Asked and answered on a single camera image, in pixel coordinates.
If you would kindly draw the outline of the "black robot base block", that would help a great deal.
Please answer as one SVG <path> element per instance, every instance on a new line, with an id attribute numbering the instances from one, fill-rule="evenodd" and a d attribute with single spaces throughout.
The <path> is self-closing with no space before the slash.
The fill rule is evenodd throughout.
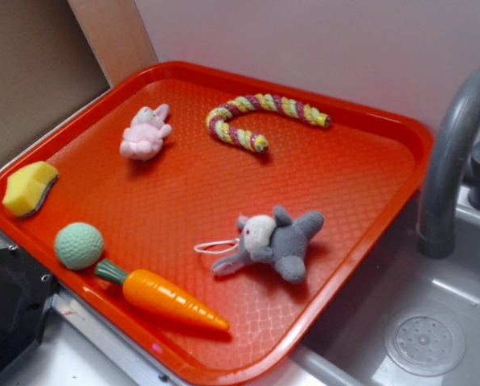
<path id="1" fill-rule="evenodd" d="M 26 250 L 0 249 L 0 379 L 40 346 L 56 288 Z"/>

